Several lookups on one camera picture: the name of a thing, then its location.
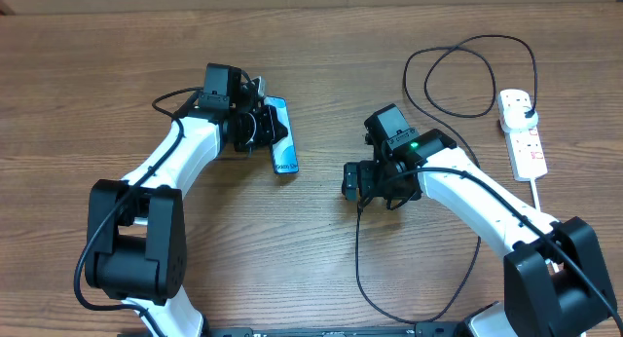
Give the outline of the Samsung Galaxy smartphone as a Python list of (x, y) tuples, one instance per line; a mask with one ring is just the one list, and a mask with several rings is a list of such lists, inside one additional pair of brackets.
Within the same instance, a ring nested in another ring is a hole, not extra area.
[(275, 108), (276, 120), (285, 127), (285, 137), (279, 137), (271, 145), (274, 172), (276, 174), (297, 173), (299, 171), (298, 159), (286, 100), (282, 97), (267, 96), (264, 103)]

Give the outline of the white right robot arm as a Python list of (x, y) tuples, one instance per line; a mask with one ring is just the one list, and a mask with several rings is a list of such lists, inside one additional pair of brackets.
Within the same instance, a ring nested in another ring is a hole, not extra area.
[(617, 301), (598, 237), (579, 217), (561, 222), (527, 205), (475, 166), (439, 130), (409, 126), (393, 104), (364, 123), (369, 161), (344, 166), (342, 193), (363, 210), (428, 197), (449, 209), (503, 266), (499, 303), (456, 323), (456, 336), (579, 336), (611, 318)]

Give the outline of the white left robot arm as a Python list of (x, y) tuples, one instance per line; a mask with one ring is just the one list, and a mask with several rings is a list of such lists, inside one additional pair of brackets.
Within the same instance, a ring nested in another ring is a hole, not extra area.
[(89, 198), (87, 239), (77, 261), (76, 300), (94, 312), (135, 312), (150, 336), (208, 336), (207, 318), (183, 286), (187, 238), (183, 201), (227, 144), (249, 158), (266, 147), (276, 174), (299, 170), (284, 98), (262, 77), (210, 63), (199, 87), (182, 90), (175, 111), (153, 108), (171, 126), (165, 139), (119, 180), (98, 180)]

